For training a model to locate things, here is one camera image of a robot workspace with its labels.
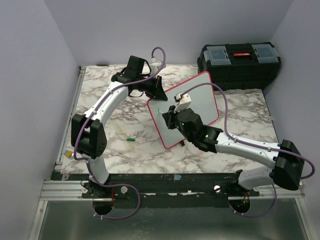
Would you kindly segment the pink framed whiteboard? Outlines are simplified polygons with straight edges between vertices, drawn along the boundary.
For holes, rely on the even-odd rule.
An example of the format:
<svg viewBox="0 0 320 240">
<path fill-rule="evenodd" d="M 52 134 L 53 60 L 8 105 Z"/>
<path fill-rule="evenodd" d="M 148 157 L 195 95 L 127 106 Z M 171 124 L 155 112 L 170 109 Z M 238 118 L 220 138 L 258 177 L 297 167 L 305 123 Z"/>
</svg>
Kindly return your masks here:
<svg viewBox="0 0 320 240">
<path fill-rule="evenodd" d="M 179 111 L 180 130 L 168 129 L 162 114 L 158 113 L 158 108 L 166 113 L 170 106 L 176 106 L 174 97 L 178 93 L 189 94 L 191 104 L 188 108 Z M 148 110 L 165 149 L 178 145 L 181 140 L 194 142 L 204 137 L 211 137 L 210 132 L 207 134 L 205 132 L 208 126 L 219 118 L 219 111 L 211 76 L 207 71 L 168 89 L 165 94 L 167 101 L 150 99 L 147 102 Z"/>
</svg>

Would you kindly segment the green marker cap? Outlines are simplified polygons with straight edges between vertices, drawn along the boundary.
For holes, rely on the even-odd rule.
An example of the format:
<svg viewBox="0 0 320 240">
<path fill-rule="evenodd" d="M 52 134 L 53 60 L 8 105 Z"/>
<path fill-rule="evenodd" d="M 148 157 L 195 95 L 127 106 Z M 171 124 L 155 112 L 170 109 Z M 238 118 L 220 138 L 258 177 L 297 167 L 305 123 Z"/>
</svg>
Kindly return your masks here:
<svg viewBox="0 0 320 240">
<path fill-rule="evenodd" d="M 135 138 L 127 138 L 126 139 L 128 142 L 135 142 L 136 140 L 135 140 Z"/>
</svg>

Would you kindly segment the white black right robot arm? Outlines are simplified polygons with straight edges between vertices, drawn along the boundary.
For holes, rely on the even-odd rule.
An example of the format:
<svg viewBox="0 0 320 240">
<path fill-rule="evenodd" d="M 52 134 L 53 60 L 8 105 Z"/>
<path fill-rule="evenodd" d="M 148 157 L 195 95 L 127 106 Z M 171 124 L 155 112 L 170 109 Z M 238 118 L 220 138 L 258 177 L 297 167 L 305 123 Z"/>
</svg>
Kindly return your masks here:
<svg viewBox="0 0 320 240">
<path fill-rule="evenodd" d="M 203 152 L 235 155 L 261 164 L 261 167 L 236 172 L 230 191 L 241 196 L 253 188 L 277 185 L 296 191 L 300 186 L 305 161 L 293 142 L 267 143 L 230 135 L 226 131 L 205 125 L 200 115 L 187 108 L 162 114 L 169 130 L 177 129 L 189 142 Z"/>
</svg>

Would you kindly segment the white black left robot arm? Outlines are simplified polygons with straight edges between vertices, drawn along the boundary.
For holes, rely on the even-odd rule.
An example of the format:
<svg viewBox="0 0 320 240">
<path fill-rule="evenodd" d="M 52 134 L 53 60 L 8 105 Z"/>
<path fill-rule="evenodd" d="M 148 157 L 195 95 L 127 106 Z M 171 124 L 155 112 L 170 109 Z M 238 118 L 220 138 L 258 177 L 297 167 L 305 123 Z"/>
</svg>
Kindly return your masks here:
<svg viewBox="0 0 320 240">
<path fill-rule="evenodd" d="M 76 113 L 71 119 L 71 145 L 74 153 L 80 154 L 74 158 L 86 162 L 89 179 L 95 183 L 93 191 L 101 198 L 111 191 L 107 182 L 110 174 L 103 157 L 107 146 L 105 125 L 133 90 L 145 93 L 150 99 L 167 101 L 159 76 L 165 65 L 164 60 L 157 61 L 154 56 L 150 61 L 130 56 L 127 66 L 111 77 L 109 87 L 99 100 L 84 114 Z"/>
</svg>

